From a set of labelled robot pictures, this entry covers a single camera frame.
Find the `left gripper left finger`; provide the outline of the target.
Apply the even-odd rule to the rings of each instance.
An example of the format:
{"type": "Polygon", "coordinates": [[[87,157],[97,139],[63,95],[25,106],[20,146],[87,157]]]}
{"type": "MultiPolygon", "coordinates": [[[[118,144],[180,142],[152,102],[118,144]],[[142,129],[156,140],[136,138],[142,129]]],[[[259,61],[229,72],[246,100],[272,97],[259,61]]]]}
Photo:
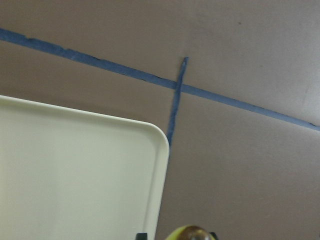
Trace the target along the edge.
{"type": "Polygon", "coordinates": [[[148,240],[148,232],[146,230],[142,230],[136,233],[135,240],[148,240]]]}

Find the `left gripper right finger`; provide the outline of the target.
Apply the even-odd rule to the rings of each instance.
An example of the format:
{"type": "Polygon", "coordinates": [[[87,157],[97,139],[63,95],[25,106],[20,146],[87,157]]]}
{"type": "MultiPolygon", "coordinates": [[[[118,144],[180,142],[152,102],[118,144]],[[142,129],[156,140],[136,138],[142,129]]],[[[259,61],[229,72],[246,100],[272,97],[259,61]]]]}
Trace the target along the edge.
{"type": "Polygon", "coordinates": [[[213,237],[213,239],[217,239],[217,235],[215,232],[210,232],[210,235],[213,237]]]}

